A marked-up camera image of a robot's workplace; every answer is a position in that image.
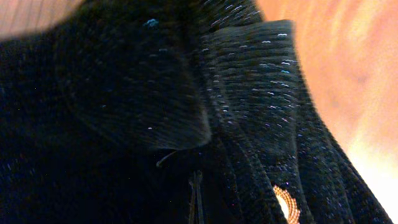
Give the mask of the black knit skirt with buttons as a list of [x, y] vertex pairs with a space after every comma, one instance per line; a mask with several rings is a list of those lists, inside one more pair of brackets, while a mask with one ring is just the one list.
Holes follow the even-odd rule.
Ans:
[[1, 41], [2, 223], [390, 223], [252, 1], [85, 1]]

